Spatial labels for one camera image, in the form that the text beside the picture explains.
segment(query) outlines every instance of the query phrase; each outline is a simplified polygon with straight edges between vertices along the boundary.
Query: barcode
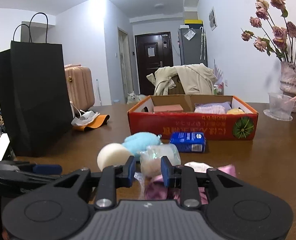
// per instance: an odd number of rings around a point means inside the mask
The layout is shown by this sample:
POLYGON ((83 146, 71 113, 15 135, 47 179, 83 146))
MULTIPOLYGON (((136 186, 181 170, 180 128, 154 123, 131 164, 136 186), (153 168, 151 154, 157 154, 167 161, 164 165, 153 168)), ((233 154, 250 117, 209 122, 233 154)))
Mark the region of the barcode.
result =
POLYGON ((202 152, 202 144, 192 144, 191 151, 192 152, 202 152))

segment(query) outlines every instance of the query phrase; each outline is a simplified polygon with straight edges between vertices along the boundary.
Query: gray refrigerator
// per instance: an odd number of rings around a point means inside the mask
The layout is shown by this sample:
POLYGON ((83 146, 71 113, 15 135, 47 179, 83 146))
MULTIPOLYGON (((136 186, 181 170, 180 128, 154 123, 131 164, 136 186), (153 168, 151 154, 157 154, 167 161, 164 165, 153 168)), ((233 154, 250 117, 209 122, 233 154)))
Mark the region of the gray refrigerator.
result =
POLYGON ((203 63, 206 67, 207 64, 207 44, 206 50, 202 50, 201 54, 201 30, 194 29, 196 34, 189 41, 186 39, 185 35, 189 32, 189 29, 179 29, 179 48, 180 48, 180 57, 181 65, 189 64, 200 64, 203 63))

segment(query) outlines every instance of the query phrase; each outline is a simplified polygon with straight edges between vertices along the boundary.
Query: flower vase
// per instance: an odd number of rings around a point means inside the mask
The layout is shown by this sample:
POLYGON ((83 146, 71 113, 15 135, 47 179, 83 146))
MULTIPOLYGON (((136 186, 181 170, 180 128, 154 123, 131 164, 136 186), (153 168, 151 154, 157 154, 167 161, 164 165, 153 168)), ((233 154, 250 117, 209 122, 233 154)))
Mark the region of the flower vase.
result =
MULTIPOLYGON (((284 92, 284 95, 296 96, 296 64, 281 62, 280 89, 284 92)), ((292 112, 296 113, 296 102, 292 112)))

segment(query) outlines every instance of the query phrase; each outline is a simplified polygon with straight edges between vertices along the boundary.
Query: suitcase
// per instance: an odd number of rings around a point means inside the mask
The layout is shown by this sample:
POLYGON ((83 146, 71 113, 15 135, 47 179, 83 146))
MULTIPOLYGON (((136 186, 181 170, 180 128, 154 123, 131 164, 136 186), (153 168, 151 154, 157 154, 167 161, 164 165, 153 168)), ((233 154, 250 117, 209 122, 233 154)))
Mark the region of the suitcase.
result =
POLYGON ((70 64, 65 66, 65 75, 70 101, 79 110, 87 111, 95 103, 91 70, 81 65, 70 64))

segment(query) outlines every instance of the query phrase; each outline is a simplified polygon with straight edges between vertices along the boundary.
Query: wooden table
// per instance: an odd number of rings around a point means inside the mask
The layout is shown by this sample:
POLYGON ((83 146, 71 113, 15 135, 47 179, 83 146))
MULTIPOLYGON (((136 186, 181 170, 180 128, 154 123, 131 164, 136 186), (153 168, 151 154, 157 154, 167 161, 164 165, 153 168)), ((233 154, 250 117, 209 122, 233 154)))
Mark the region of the wooden table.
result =
MULTIPOLYGON (((267 104, 251 104, 258 112, 259 119, 253 141, 207 141, 207 153, 181 154, 182 163, 205 162, 218 167, 233 164, 238 178, 266 190, 287 201, 294 212, 294 223, 287 239, 296 240, 296 114, 293 121, 282 122, 263 114, 267 104)), ((39 164, 57 163, 64 173, 82 167, 99 171, 97 154, 108 143, 118 142, 130 135, 127 110, 129 105, 94 107, 94 110, 109 114, 108 125, 81 133, 67 133, 45 154, 45 157, 27 158, 39 164)), ((118 189, 118 198, 137 199, 139 183, 129 189, 118 189)))

